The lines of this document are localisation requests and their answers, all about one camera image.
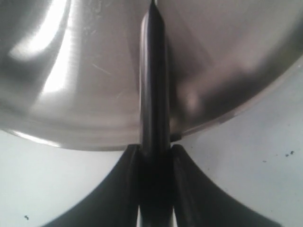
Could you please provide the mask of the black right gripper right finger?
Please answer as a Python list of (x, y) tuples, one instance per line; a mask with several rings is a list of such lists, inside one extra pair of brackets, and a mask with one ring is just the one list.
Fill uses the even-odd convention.
[(214, 184), (183, 146), (171, 148), (174, 170), (174, 210), (179, 227), (279, 227)]

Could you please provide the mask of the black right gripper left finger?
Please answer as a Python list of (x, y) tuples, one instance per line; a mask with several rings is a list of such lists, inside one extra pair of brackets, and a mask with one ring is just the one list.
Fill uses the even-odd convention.
[(134, 227), (138, 215), (139, 146), (129, 145), (96, 189), (48, 227)]

